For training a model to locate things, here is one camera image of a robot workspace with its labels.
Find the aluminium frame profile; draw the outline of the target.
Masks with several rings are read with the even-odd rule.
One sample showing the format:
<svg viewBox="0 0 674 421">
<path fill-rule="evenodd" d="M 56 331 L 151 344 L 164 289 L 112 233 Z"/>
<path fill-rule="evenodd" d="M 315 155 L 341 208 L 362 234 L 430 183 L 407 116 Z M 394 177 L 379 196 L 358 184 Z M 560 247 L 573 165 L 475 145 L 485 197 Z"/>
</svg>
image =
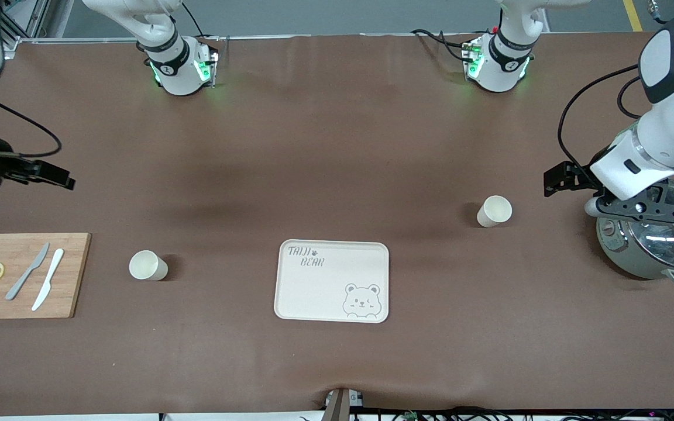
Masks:
<svg viewBox="0 0 674 421">
<path fill-rule="evenodd" d="M 73 0 L 0 0 L 0 6 L 5 58 L 12 59 L 22 41 L 61 37 Z"/>
</svg>

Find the wooden cutting board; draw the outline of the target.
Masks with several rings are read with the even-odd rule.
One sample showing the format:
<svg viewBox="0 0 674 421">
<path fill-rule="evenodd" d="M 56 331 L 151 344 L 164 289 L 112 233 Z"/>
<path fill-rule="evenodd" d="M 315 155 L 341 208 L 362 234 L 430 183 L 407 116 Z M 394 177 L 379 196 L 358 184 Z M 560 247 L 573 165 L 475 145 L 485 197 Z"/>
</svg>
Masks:
<svg viewBox="0 0 674 421">
<path fill-rule="evenodd" d="M 43 263 L 29 275 L 16 298 L 6 301 L 5 295 L 45 243 L 50 246 Z M 0 234 L 0 262 L 5 266 L 5 275 L 0 279 L 0 320 L 72 317 L 90 244 L 89 233 Z M 57 249 L 63 249 L 65 253 L 51 281 L 51 291 L 42 306 L 32 312 L 30 309 Z"/>
</svg>

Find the white plastic knife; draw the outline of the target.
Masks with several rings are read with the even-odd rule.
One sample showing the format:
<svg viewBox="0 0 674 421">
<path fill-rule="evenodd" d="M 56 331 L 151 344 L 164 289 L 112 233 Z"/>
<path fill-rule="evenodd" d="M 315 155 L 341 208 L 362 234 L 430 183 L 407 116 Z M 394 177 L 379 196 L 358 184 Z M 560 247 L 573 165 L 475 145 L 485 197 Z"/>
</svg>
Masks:
<svg viewBox="0 0 674 421">
<path fill-rule="evenodd" d="M 41 285 L 41 289 L 37 295 L 37 298 L 35 299 L 32 308 L 30 309 L 32 310 L 32 312 L 37 311 L 45 302 L 45 299 L 48 297 L 49 292 L 51 291 L 51 281 L 53 280 L 54 274 L 56 274 L 56 270 L 58 269 L 59 264 L 61 263 L 61 259 L 63 258 L 64 253 L 65 251 L 63 249 L 57 249 L 54 251 L 54 255 L 49 264 L 49 269 L 48 272 L 46 273 L 43 285 Z"/>
</svg>

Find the grey plastic knife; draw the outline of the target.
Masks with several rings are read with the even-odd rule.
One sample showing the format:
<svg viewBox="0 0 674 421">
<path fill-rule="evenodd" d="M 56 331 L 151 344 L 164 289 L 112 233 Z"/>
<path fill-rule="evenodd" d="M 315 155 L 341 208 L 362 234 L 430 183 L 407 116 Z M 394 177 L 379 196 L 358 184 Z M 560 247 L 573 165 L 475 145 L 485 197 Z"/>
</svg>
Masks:
<svg viewBox="0 0 674 421">
<path fill-rule="evenodd" d="M 49 243 L 45 243 L 45 245 L 43 245 L 39 253 L 32 261 L 32 263 L 30 263 L 30 266 L 27 267 L 27 269 L 24 271 L 21 277 L 19 277 L 19 279 L 15 282 L 15 284 L 10 288 L 8 293 L 5 295 L 6 301 L 12 301 L 14 298 L 16 298 L 19 291 L 22 289 L 22 286 L 24 286 L 25 282 L 27 281 L 27 278 L 29 278 L 29 275 L 32 274 L 32 272 L 34 272 L 35 269 L 40 267 L 40 265 L 43 263 L 48 253 L 49 246 L 50 246 Z"/>
</svg>

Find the cream bear print tray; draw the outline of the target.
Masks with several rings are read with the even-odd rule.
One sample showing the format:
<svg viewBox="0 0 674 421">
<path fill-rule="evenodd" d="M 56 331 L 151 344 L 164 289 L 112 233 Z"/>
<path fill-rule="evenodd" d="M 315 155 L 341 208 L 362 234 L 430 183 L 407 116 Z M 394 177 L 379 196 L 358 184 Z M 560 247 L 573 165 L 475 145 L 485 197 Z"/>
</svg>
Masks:
<svg viewBox="0 0 674 421">
<path fill-rule="evenodd" d="M 378 242 L 288 239 L 273 309 L 309 322 L 382 323 L 390 314 L 390 251 Z"/>
</svg>

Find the grey cooking pot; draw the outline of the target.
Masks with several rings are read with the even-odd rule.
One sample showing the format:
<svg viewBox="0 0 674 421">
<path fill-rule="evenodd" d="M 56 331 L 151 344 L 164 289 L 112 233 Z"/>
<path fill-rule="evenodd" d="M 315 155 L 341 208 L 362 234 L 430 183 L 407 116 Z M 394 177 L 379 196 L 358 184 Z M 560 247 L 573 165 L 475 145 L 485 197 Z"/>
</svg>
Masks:
<svg viewBox="0 0 674 421">
<path fill-rule="evenodd" d="M 669 184 L 671 179 L 660 184 Z M 639 246 L 629 231 L 633 220 L 597 218 L 597 239 L 606 256 L 618 267 L 642 279 L 670 279 L 674 282 L 674 267 L 661 263 Z M 674 223 L 649 223 L 674 226 Z"/>
</svg>

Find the white IKEA cup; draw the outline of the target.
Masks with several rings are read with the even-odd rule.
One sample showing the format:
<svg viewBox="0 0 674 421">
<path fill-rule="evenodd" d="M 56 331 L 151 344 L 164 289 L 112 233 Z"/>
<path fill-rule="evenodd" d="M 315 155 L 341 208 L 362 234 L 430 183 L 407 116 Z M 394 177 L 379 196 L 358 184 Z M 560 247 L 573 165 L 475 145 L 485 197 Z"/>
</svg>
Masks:
<svg viewBox="0 0 674 421">
<path fill-rule="evenodd" d="M 168 271 L 166 262 L 150 250 L 138 251 L 129 261 L 129 274 L 134 279 L 161 281 Z"/>
<path fill-rule="evenodd" d="M 479 208 L 476 219 L 482 227 L 494 227 L 505 223 L 513 215 L 513 206 L 501 195 L 490 195 Z"/>
</svg>

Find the grey metal mounting bracket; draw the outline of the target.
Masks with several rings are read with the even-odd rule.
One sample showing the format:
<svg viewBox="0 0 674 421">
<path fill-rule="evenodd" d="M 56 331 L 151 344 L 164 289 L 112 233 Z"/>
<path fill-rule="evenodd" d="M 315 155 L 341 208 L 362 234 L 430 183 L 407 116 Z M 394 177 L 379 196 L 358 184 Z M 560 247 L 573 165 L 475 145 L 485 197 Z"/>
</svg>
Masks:
<svg viewBox="0 0 674 421">
<path fill-rule="evenodd" d="M 352 389 L 334 389 L 326 397 L 321 421 L 361 421 L 356 410 L 363 408 L 363 393 Z"/>
</svg>

